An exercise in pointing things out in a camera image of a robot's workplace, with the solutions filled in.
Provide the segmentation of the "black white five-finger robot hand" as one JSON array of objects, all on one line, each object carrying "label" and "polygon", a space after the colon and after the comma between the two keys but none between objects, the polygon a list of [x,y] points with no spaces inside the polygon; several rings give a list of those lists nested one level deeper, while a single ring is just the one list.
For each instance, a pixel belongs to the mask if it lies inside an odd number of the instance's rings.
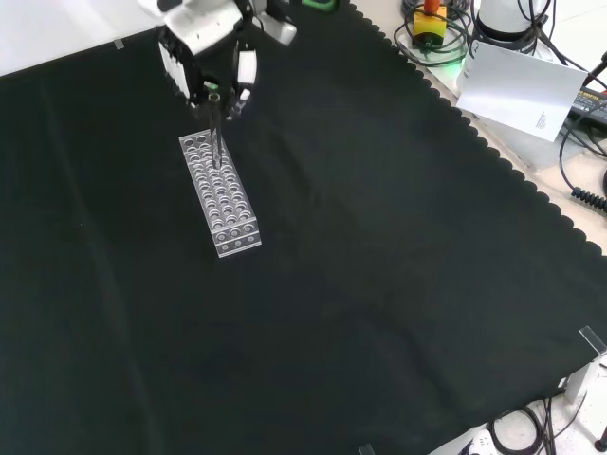
[{"label": "black white five-finger robot hand", "polygon": [[192,108],[216,101],[227,120],[241,114],[257,80],[253,32],[283,46],[297,34],[276,1],[181,1],[172,8],[160,2],[158,7],[165,75]]}]

